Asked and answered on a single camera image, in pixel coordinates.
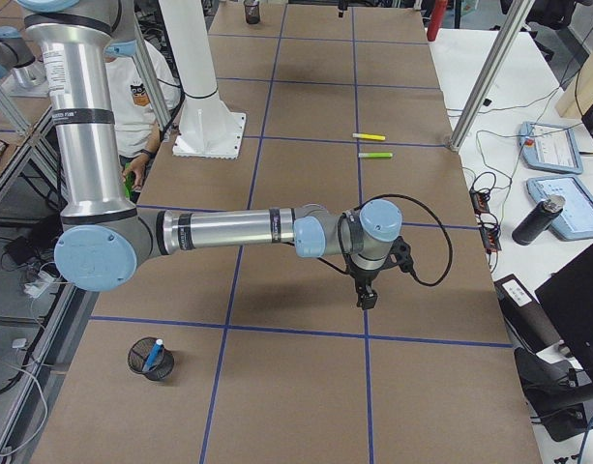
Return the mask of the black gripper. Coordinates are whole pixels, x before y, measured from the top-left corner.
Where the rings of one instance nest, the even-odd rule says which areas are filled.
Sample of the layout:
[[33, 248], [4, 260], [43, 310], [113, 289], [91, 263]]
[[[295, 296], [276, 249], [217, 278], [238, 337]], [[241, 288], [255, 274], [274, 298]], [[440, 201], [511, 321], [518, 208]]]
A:
[[347, 271], [353, 278], [357, 293], [357, 306], [362, 310], [373, 309], [377, 303], [377, 292], [372, 282], [390, 264], [387, 258], [370, 260], [367, 258], [348, 258]]

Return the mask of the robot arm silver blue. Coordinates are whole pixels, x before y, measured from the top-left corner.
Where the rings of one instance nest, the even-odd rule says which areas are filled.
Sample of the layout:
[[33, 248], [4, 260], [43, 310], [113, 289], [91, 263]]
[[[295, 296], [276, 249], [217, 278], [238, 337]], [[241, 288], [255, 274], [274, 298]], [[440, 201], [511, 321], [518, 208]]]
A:
[[127, 282], [145, 261], [179, 250], [293, 244], [303, 258], [339, 255], [354, 279], [357, 305], [370, 309], [372, 282], [412, 261], [400, 237], [400, 209], [373, 199], [338, 216], [324, 207], [175, 213], [139, 211], [126, 196], [104, 56], [141, 50], [130, 1], [24, 1], [24, 24], [42, 51], [68, 203], [55, 265], [93, 292]]

